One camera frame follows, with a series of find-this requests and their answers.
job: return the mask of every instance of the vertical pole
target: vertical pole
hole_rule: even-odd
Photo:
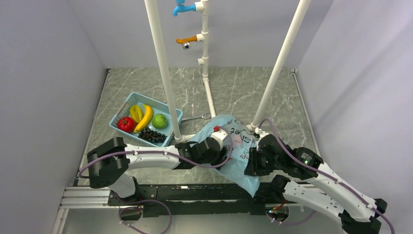
[[[167,54],[165,51],[164,37],[162,36],[161,22],[159,20],[158,4],[156,0],[145,0],[146,12],[148,13],[150,30],[152,32],[153,43],[155,44],[156,56],[158,58],[159,69],[161,70],[162,83],[164,84],[165,96],[169,108],[170,118],[175,132],[175,139],[182,138],[179,132],[178,116],[176,114],[175,102],[173,98],[172,84],[169,76]]]
[[[248,126],[250,130],[255,129],[258,124],[265,118],[265,112],[267,110],[267,104],[271,96],[271,92],[274,89],[275,82],[280,75],[281,68],[284,66],[284,62],[287,59],[288,53],[290,52],[291,45],[297,35],[297,32],[301,26],[302,19],[307,12],[308,5],[310,5],[311,0],[300,0],[298,3],[297,10],[294,14],[293,20],[291,21],[290,28],[288,29],[287,36],[285,37],[284,43],[282,44],[280,54],[278,55],[277,61],[275,62],[274,69],[272,70],[270,80],[268,81],[267,87],[265,88],[264,95],[261,99],[258,110],[254,116],[254,120],[251,125]]]
[[[211,88],[209,86],[208,78],[208,66],[209,66],[209,57],[208,57],[208,44],[209,44],[209,30],[208,30],[208,15],[209,15],[209,0],[201,0],[204,10],[202,12],[202,35],[204,36],[204,41],[202,42],[202,59],[204,60],[204,67],[202,70],[202,80],[205,85],[206,98],[208,99],[209,112],[211,116],[215,117],[215,107],[212,100]]]

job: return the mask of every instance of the marble surface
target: marble surface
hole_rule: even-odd
[[[183,117],[209,111],[201,68],[170,68],[169,72],[175,105],[183,110]],[[216,113],[233,115],[245,123],[250,123],[271,72],[272,68],[267,67],[211,67],[209,81]],[[111,69],[107,79],[88,151],[113,137],[123,137],[120,132],[109,126],[109,122],[131,92],[166,102],[158,68]],[[304,146],[315,151],[297,87],[288,68],[282,69],[276,82],[268,104],[267,116],[274,121],[283,141],[292,148]],[[207,120],[198,119],[181,123],[181,133],[193,134],[202,129],[206,122]],[[270,131],[268,125],[263,129]],[[124,141],[140,145],[138,141],[128,137],[125,137]],[[260,180],[270,182],[274,173],[263,176]],[[213,169],[200,167],[191,170],[143,168],[127,171],[127,174],[135,176],[140,184],[233,183]],[[87,179],[80,179],[78,183],[88,184]]]

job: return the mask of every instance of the blue faucet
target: blue faucet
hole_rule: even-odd
[[[178,4],[175,9],[173,10],[173,16],[178,16],[178,12],[187,12],[187,11],[196,11],[195,4],[191,6],[184,6],[185,0],[176,0],[176,4]]]

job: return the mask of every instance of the orange faucet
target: orange faucet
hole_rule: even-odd
[[[193,36],[193,37],[191,37],[191,38],[184,38],[184,39],[179,39],[179,38],[177,38],[177,39],[176,39],[176,42],[177,42],[178,44],[181,44],[181,45],[182,45],[182,48],[183,48],[184,50],[189,50],[189,49],[191,48],[190,42],[192,42],[192,41],[198,41],[198,38],[197,38],[196,35]]]

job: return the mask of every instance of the blue plastic basket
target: blue plastic basket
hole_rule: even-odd
[[[145,113],[145,108],[142,106],[142,104],[148,105],[150,107],[152,107],[153,109],[153,116],[155,116],[156,114],[163,114],[165,115],[165,117],[168,120],[168,126],[164,129],[156,129],[152,126],[152,122],[150,122],[148,124],[148,126],[150,128],[152,128],[153,130],[165,134],[165,136],[167,137],[165,139],[165,141],[163,143],[151,143],[148,141],[145,141],[141,138],[139,138],[139,133],[127,133],[124,132],[120,129],[117,128],[117,123],[118,121],[126,116],[130,116],[129,114],[129,109],[131,108],[131,106],[133,105],[139,105],[142,109],[142,111]],[[182,110],[176,109],[176,115],[178,116],[178,123],[181,123],[181,119],[182,119]],[[111,121],[109,122],[109,125],[113,128],[115,128],[116,130],[120,131],[121,133],[132,137],[140,142],[143,142],[149,146],[155,146],[155,147],[165,147],[167,145],[169,145],[170,141],[172,140],[173,137],[173,127],[172,127],[172,123],[171,123],[171,117],[170,117],[170,113],[169,113],[169,109],[168,109],[168,105],[166,105],[165,103],[162,103],[160,101],[154,100],[150,97],[144,96],[142,94],[139,93],[135,93],[132,92],[131,94],[129,94],[129,96],[126,98],[125,103],[122,105],[122,107],[120,108],[120,110],[117,112],[116,115],[113,116],[113,118],[111,119]]]

